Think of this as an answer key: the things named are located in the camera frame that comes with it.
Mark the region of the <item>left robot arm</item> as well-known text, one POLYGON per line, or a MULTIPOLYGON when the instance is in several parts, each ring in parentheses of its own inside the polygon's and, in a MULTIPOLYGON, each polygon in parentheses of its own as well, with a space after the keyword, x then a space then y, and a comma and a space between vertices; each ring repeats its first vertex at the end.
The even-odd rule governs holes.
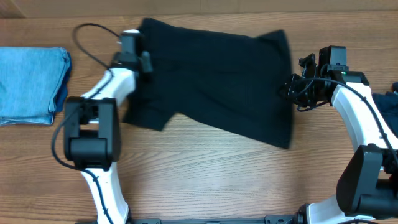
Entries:
POLYGON ((90 91, 66 100, 64 155, 90 188, 96 223, 132 223, 117 168, 121 155, 118 108, 136 90, 140 72, 152 71, 149 52, 139 48, 142 38, 135 29, 122 32, 121 50, 104 77, 90 91))

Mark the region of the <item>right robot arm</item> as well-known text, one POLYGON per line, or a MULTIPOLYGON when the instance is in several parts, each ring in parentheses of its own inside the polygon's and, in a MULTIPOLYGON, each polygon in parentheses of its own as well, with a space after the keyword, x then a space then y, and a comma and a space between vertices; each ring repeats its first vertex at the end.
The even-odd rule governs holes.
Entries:
POLYGON ((294 215, 265 223, 376 223, 397 217, 397 137, 384 121, 363 72, 346 64, 346 48, 329 46, 300 58, 300 75, 283 86, 284 98, 309 111, 330 104, 340 114, 354 149, 336 193, 305 204, 294 215))

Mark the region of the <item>black garment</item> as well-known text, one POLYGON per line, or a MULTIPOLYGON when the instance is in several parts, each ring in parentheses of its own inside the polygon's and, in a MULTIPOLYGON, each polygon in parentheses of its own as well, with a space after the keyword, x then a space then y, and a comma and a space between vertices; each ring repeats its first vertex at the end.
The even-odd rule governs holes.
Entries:
POLYGON ((139 27, 153 71, 140 76, 123 121, 162 130, 175 113, 287 149, 291 102, 279 92, 292 73, 285 32, 257 37, 175 27, 139 27))

